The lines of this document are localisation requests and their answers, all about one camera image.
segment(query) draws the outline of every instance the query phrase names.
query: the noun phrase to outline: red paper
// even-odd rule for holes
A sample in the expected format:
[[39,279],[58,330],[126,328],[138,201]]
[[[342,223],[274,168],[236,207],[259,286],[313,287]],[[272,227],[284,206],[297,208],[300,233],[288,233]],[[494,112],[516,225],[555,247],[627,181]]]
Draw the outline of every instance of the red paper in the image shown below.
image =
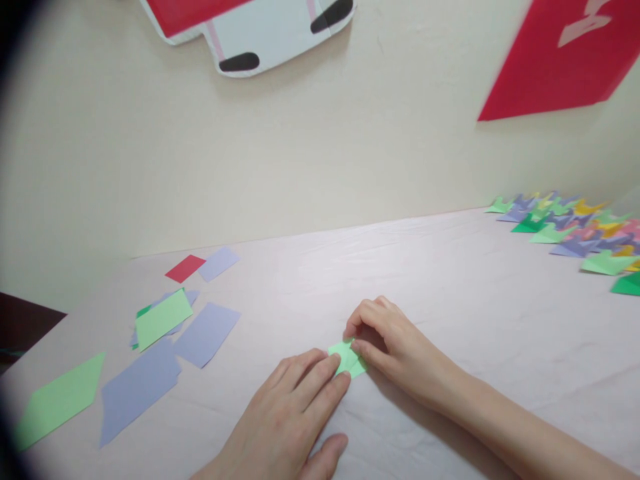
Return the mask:
[[148,0],[148,4],[165,37],[171,38],[249,1],[251,0]]
[[178,263],[174,268],[166,272],[165,277],[169,277],[171,280],[176,280],[176,282],[182,283],[184,280],[188,279],[193,272],[198,270],[204,262],[206,262],[206,260],[190,255],[182,260],[182,262]]
[[478,120],[608,100],[640,53],[640,0],[533,0]]

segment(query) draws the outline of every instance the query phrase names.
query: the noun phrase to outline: red sign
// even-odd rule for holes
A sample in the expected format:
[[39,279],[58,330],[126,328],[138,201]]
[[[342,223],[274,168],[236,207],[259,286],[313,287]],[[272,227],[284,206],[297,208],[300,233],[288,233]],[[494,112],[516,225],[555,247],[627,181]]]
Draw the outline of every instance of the red sign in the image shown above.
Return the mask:
[[608,100],[639,53],[640,0],[533,0],[478,120]]

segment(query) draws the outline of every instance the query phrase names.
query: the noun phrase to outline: wall decoration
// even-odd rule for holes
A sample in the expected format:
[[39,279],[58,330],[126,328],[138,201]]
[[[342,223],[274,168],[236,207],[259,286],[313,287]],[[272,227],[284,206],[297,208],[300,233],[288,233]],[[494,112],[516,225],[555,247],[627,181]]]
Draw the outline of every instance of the wall decoration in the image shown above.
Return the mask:
[[480,121],[606,101],[640,53],[638,0],[533,0]]
[[342,30],[354,0],[141,0],[169,44],[207,39],[218,72],[250,77]]

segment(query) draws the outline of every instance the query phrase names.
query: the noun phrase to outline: fingernail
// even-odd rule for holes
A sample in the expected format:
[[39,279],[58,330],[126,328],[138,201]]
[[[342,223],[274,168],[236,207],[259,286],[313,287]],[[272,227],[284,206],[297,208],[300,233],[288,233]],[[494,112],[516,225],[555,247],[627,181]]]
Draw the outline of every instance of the fingernail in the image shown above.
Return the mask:
[[344,436],[344,440],[342,440],[342,445],[340,445],[340,455],[342,455],[347,449],[347,445],[349,444],[349,438]]

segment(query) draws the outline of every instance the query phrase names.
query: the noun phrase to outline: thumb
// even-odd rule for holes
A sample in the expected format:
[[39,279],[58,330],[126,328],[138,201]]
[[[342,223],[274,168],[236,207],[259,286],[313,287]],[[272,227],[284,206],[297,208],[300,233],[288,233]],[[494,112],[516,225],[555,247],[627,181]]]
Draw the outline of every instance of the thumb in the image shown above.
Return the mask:
[[330,480],[338,460],[347,448],[349,439],[344,433],[330,436],[322,448],[312,456],[300,472],[299,480]]
[[378,348],[374,347],[366,340],[354,340],[351,344],[351,350],[362,356],[364,360],[376,367],[382,373],[386,372],[388,358]]

